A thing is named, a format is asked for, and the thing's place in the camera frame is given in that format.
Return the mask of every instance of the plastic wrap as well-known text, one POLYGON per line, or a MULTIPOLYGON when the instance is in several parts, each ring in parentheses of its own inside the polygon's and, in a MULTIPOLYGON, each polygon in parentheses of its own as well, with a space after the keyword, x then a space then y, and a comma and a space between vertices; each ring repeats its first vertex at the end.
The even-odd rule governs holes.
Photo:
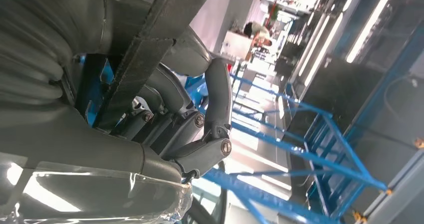
POLYGON ((1 224, 173 224, 191 185, 135 173, 33 162, 0 153, 1 224))

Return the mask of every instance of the metal bracket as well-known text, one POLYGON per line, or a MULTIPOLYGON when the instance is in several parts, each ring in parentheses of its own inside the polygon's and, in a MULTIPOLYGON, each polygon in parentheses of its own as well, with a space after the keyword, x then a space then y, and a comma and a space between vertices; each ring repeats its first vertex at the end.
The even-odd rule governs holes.
POLYGON ((231 148, 231 142, 226 138, 209 142, 200 139, 181 147, 170 159, 180 166, 183 174, 194 171, 192 177, 199 178, 227 157, 231 153, 231 148))

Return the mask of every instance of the bolt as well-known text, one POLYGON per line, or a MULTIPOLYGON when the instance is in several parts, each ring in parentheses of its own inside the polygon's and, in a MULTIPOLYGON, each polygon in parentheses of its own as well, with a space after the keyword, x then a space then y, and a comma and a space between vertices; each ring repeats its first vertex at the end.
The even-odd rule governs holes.
POLYGON ((224 156, 228 156, 231 153, 231 142, 229 140, 224 140, 221 143, 221 152, 224 156))
POLYGON ((152 113, 150 113, 150 112, 146 112, 146 113, 143 115, 143 120, 144 120, 145 122, 148 122, 148 121, 150 121, 150 119, 152 119, 152 117, 153 117, 153 114, 152 114, 152 113))
POLYGON ((205 124, 205 117, 202 114, 198 115, 194 120, 194 124, 196 124, 196 127, 198 128, 203 127, 203 125, 205 124))

